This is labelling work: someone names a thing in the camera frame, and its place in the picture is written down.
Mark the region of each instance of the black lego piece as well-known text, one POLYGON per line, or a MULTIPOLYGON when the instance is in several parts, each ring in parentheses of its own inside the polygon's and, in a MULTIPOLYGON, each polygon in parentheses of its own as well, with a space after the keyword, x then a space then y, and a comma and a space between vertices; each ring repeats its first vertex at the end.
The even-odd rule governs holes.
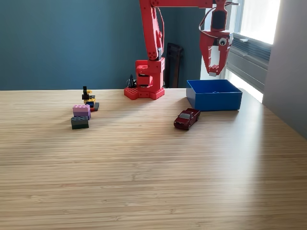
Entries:
POLYGON ((88 94, 82 94, 82 100, 89 100, 90 99, 90 95, 88 94))
POLYGON ((87 95, 87 87, 86 86, 83 86, 83 94, 87 95))
POLYGON ((87 93, 87 87, 83 86, 83 95, 82 95, 82 100, 89 100, 90 95, 87 93))
POLYGON ((89 128, 89 125, 88 124, 83 124, 83 125, 74 125, 74 126, 71 126, 72 129, 83 129, 83 128, 89 128))
POLYGON ((94 111, 96 112, 96 111, 98 111, 98 109, 99 109, 99 103, 96 102, 95 105, 94 105, 94 111))
POLYGON ((72 129, 89 128, 87 116, 77 116, 71 118, 72 129))

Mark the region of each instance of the blue box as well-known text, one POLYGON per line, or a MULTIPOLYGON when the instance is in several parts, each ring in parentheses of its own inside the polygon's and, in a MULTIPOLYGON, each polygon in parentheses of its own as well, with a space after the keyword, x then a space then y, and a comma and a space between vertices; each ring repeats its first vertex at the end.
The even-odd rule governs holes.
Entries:
POLYGON ((200 111, 239 110, 242 94, 228 80, 187 81, 187 98, 200 111))

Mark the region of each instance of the red robotic arm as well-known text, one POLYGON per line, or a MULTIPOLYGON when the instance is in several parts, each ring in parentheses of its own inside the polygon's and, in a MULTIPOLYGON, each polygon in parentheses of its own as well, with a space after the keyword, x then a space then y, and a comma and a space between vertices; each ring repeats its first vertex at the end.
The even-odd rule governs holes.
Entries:
POLYGON ((159 7, 198 7, 211 8, 212 24, 211 30, 202 31, 203 25, 209 12, 200 24, 201 52, 208 73, 212 76, 219 75, 226 65, 229 48, 232 43, 232 34, 225 31, 227 11, 225 6, 233 4, 226 0, 140 0, 144 37, 149 60, 136 61, 137 87, 126 88, 125 95, 132 100, 137 98, 158 99, 163 96, 163 71, 165 59, 162 57, 164 51, 164 22, 159 7), (157 20, 159 12, 163 33, 159 29, 157 20), (211 66, 211 47, 219 46, 219 65, 211 66))

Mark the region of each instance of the cable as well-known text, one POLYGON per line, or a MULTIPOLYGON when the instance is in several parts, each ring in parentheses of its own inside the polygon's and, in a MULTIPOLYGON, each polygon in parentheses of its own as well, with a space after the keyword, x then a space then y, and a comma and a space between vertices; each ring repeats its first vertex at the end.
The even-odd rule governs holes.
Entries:
POLYGON ((163 51, 164 51, 164 21, 163 21, 163 17, 162 17, 162 13, 159 7, 156 7, 160 13, 161 16, 161 21, 162 21, 162 47, 163 47, 163 51))
MULTIPOLYGON (((229 5, 236 5, 236 6, 238 6, 238 5, 240 5, 240 4, 239 4, 239 3, 235 3, 235 2, 226 2, 226 3, 225 3, 225 6, 229 6, 229 5)), ((208 14, 209 14, 211 11, 215 10, 215 9, 216 9, 216 7, 213 7, 212 9, 210 9, 210 10, 206 13, 205 17, 203 18, 203 20, 201 21, 200 26, 199 26, 199 30, 200 30, 203 34, 207 35, 208 37, 212 37, 212 38, 218 38, 218 37, 212 36, 212 35, 210 35, 210 34, 204 32, 204 31, 201 29, 201 27, 202 27, 202 25, 204 24, 204 22, 205 22, 205 20, 206 20, 206 18, 207 18, 207 16, 208 16, 208 14)))

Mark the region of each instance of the red toy car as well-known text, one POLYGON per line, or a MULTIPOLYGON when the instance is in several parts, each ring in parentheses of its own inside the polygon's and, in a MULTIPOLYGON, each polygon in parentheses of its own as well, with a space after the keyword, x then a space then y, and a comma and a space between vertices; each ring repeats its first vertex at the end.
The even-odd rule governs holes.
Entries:
POLYGON ((191 126, 198 121, 201 112, 197 109, 187 109, 182 111, 182 113, 174 121, 174 126, 180 129, 190 129, 191 126))

